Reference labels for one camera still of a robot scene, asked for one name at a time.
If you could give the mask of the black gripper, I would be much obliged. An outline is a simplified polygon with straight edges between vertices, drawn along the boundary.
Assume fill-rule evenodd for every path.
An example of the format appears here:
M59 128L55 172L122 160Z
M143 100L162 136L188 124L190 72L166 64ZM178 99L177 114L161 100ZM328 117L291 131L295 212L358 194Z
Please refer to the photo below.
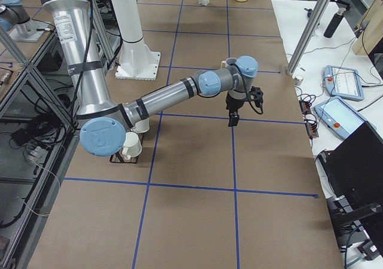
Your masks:
M236 127L239 123L239 109L248 101L245 92L230 90L226 95L226 109L229 111L229 127Z

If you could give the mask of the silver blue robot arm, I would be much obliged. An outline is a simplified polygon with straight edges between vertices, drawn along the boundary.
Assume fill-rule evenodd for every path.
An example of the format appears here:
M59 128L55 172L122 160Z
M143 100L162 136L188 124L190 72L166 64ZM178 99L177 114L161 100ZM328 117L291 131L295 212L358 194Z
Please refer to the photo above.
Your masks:
M253 86L258 63L250 56L229 58L223 68L199 71L178 82L150 91L160 53L145 44L136 0L111 0L121 35L119 66L106 74L92 36L93 0L41 0L54 20L72 78L73 110L80 126L80 143L90 154L133 156L149 118L195 96L212 98L226 93L229 126L239 121L239 109L249 103L263 113L263 93Z
M44 31L19 0L1 0L1 28L17 42L38 42Z

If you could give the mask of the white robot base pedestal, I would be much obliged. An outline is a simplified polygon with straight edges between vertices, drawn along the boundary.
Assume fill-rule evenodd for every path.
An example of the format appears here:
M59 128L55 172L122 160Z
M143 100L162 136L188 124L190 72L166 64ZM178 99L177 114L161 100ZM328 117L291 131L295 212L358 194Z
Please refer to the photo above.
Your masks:
M120 79L154 81L161 54L144 42L136 0L111 0L122 46L115 76Z

